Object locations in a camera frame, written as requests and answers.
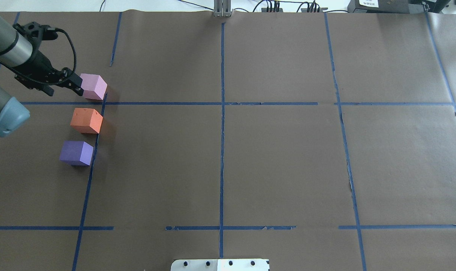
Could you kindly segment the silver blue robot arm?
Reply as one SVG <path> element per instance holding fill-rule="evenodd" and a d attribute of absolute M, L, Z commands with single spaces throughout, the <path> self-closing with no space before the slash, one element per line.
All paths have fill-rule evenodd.
<path fill-rule="evenodd" d="M 73 67 L 56 69 L 40 47 L 64 34 L 73 53 Z M 82 79 L 76 73 L 78 56 L 69 34 L 57 27 L 35 21 L 9 24 L 0 15 L 0 67 L 11 72 L 23 87 L 54 95 L 54 86 L 67 88 L 83 96 Z M 30 111 L 16 97 L 0 86 L 0 138 L 8 137 L 29 120 Z"/>

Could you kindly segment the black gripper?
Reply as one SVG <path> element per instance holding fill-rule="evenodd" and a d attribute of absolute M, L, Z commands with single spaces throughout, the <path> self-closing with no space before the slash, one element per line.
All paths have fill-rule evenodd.
<path fill-rule="evenodd" d="M 67 67 L 55 69 L 43 53 L 35 53 L 24 64 L 14 67 L 14 70 L 21 76 L 18 81 L 29 89 L 37 89 L 48 96 L 53 96 L 54 89 L 50 85 L 57 85 L 64 80 L 62 87 L 83 96 L 82 78 Z"/>

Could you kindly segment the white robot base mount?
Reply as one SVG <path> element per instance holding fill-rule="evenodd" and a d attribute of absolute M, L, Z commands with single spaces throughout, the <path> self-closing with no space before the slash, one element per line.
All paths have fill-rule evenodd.
<path fill-rule="evenodd" d="M 171 271 L 269 271 L 268 259 L 178 259 Z"/>

